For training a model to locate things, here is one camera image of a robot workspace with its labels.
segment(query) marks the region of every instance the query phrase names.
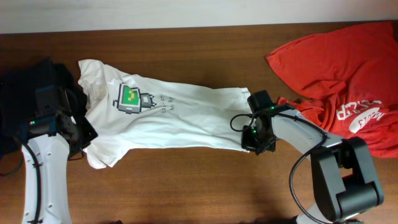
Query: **wooden table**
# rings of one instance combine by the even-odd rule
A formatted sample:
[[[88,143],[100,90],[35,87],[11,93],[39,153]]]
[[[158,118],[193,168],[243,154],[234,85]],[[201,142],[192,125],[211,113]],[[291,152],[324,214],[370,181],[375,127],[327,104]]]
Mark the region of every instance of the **wooden table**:
[[[283,24],[191,29],[113,30],[0,35],[0,72],[50,57],[79,78],[77,61],[93,58],[121,71],[210,88],[268,90],[273,100],[300,98],[267,65],[264,56],[288,41],[354,23]],[[0,170],[17,164],[14,153]],[[239,223],[290,218],[300,213],[288,175],[300,156],[284,141],[260,156],[222,149],[136,149],[114,168],[68,163],[68,197],[74,223]],[[383,206],[359,216],[366,223],[398,220],[397,159],[374,163],[386,194]],[[0,179],[1,223],[20,223],[24,168]],[[309,162],[299,167],[295,189],[314,202]]]

